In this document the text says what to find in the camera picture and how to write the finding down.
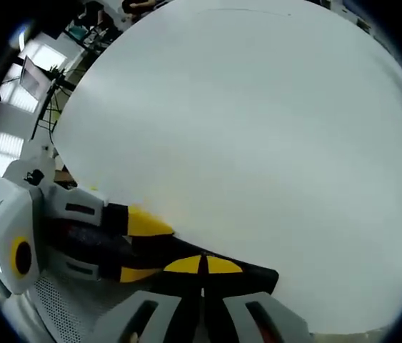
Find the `gray plastic part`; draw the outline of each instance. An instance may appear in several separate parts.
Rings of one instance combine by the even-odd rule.
[[[99,266],[73,259],[55,249],[48,248],[49,268],[70,277],[89,281],[100,280]]]
[[[130,327],[133,318],[147,302],[155,305],[156,309],[139,337],[139,343],[163,343],[180,300],[179,297],[137,291],[99,318],[93,333],[85,340],[85,343],[124,342],[123,336],[133,333]]]
[[[283,343],[313,342],[308,332],[307,322],[265,292],[223,300],[233,320],[240,343],[264,343],[258,325],[247,305],[259,309],[268,320],[269,329],[278,333]]]
[[[104,201],[81,188],[65,189],[43,178],[39,188],[45,197],[45,215],[49,218],[71,219],[100,226]],[[83,207],[85,211],[68,210],[67,205]]]

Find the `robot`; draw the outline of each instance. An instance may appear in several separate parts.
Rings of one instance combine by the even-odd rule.
[[[56,272],[69,279],[138,284],[75,342],[312,342],[307,323],[270,294],[274,270],[186,243],[144,210],[97,192],[65,189],[39,169],[0,179],[0,294],[31,291]],[[71,342],[46,324],[56,342]]]

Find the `yellow stripe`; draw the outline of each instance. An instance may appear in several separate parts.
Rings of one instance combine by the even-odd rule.
[[[227,259],[207,256],[207,264],[209,274],[242,273],[242,268]]]
[[[173,229],[155,216],[135,206],[128,207],[128,235],[150,237],[173,234]]]
[[[198,274],[200,261],[201,261],[201,255],[188,257],[186,259],[178,259],[175,262],[172,262],[166,268],[164,268],[164,271],[175,272],[175,273]]]
[[[16,266],[16,251],[18,250],[18,247],[20,246],[20,244],[24,243],[24,242],[28,243],[26,238],[17,237],[13,240],[11,248],[10,248],[10,267],[11,267],[11,270],[14,272],[15,276],[19,279],[22,279],[25,276],[25,274],[20,273],[20,271],[18,270],[18,267]]]
[[[160,272],[161,270],[162,270],[161,268],[132,269],[132,268],[122,267],[121,274],[120,274],[120,282],[126,283],[126,282],[134,282],[134,281],[142,280],[157,272]]]

